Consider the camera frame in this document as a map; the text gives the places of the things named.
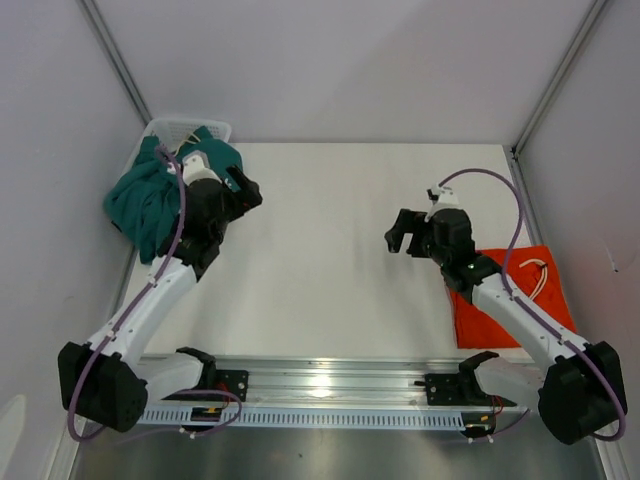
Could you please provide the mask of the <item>teal green shorts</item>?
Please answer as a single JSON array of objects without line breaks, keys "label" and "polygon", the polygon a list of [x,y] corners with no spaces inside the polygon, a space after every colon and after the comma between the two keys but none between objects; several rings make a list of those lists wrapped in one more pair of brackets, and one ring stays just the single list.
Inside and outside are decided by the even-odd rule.
[{"label": "teal green shorts", "polygon": [[[160,144],[158,136],[145,136],[131,168],[103,201],[111,223],[133,243],[140,262],[146,265],[153,261],[171,234],[180,209],[175,175],[157,156]],[[216,175],[232,190],[238,189],[227,172],[230,166],[243,167],[241,154],[234,147],[215,138],[207,127],[200,126],[189,130],[172,154],[181,163],[193,151],[203,152]]]}]

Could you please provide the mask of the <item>orange shorts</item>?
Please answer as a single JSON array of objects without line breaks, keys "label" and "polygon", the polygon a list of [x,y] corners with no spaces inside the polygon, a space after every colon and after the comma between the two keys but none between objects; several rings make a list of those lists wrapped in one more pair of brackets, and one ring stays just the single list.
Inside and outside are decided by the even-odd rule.
[{"label": "orange shorts", "polygon": [[[576,331],[557,266],[546,246],[515,248],[507,273],[516,285],[563,327]],[[456,345],[460,349],[510,349],[520,344],[495,320],[449,291]]]}]

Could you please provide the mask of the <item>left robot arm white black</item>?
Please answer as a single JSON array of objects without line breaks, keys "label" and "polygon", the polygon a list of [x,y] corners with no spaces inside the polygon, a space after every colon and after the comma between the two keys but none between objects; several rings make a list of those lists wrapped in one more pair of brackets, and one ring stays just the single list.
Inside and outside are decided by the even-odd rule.
[{"label": "left robot arm white black", "polygon": [[130,430],[145,408],[174,396],[209,398],[219,384],[214,356],[191,347],[154,362],[145,348],[177,301],[216,260],[228,225],[262,203],[256,182],[227,167],[230,188],[196,153],[179,166],[179,216],[145,286],[85,343],[67,343],[58,355],[67,426],[81,416],[118,432]]}]

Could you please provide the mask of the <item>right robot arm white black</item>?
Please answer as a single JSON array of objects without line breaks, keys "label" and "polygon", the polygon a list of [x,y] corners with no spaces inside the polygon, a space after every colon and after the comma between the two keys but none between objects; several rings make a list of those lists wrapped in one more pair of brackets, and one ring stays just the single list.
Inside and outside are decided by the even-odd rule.
[{"label": "right robot arm white black", "polygon": [[385,233],[387,248],[432,260],[446,286],[506,330],[541,374],[496,355],[456,380],[458,395],[479,403],[490,394],[536,412],[558,441],[592,436],[617,441],[626,432],[628,406],[620,358],[607,342],[592,344],[564,328],[512,282],[504,266],[475,247],[471,222],[458,208],[434,213],[402,209]]}]

